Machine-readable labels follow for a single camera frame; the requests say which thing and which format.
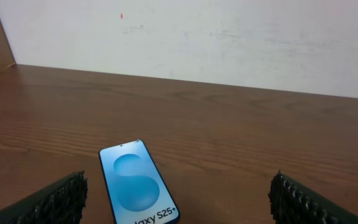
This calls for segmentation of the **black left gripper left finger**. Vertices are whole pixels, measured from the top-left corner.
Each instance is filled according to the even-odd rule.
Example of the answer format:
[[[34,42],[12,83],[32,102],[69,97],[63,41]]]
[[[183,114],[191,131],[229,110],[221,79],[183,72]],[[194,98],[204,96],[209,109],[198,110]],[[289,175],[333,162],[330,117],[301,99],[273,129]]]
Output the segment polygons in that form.
[[[0,210],[0,224],[79,224],[88,194],[84,173],[71,173]]]

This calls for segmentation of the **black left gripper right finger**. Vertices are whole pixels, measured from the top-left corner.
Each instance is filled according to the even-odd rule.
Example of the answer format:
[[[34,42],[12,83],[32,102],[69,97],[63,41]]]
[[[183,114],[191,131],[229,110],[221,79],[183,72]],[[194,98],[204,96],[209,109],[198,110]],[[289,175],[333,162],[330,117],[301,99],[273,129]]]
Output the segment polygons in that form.
[[[272,179],[270,212],[276,224],[358,224],[358,216],[278,172]]]

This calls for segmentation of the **blue Galaxy smartphone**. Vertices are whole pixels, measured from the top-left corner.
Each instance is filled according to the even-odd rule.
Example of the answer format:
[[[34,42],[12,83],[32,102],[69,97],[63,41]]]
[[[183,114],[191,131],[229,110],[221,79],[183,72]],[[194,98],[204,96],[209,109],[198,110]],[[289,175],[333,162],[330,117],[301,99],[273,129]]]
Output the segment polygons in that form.
[[[116,224],[177,223],[181,214],[140,139],[99,151]]]

